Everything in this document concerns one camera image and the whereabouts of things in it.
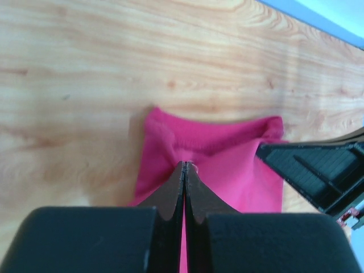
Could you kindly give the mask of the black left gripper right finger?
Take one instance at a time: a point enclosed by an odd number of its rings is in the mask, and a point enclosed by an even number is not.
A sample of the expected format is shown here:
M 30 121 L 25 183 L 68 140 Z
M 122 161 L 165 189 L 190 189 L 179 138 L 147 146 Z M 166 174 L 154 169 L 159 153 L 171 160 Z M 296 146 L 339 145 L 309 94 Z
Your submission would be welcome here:
M 240 213 L 184 164 L 189 272 L 360 272 L 344 231 L 317 213 Z

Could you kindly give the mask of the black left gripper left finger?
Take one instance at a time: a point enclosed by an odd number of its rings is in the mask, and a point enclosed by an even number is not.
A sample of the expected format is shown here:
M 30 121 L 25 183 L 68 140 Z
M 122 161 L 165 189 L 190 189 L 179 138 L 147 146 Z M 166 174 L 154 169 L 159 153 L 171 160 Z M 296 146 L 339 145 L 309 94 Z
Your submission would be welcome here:
M 2 272 L 178 272 L 185 164 L 137 206 L 42 207 L 21 223 Z

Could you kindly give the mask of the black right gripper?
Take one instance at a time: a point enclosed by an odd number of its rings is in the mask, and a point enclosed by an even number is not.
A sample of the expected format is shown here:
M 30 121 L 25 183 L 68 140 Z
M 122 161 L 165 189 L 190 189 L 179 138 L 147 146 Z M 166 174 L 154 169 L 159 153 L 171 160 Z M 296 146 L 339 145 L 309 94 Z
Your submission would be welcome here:
M 326 140 L 261 144 L 256 155 L 321 213 L 339 217 L 341 227 L 363 226 L 363 130 Z

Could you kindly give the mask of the magenta pink t shirt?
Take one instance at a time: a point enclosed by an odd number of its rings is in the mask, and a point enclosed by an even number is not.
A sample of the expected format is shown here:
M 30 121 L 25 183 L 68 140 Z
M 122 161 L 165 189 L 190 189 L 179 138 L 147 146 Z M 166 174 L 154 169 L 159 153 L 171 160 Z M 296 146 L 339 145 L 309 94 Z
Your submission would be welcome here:
M 133 205 L 140 204 L 190 162 L 201 181 L 241 213 L 280 213 L 283 179 L 256 155 L 261 143 L 279 143 L 283 119 L 205 123 L 154 108 L 144 120 L 144 142 Z

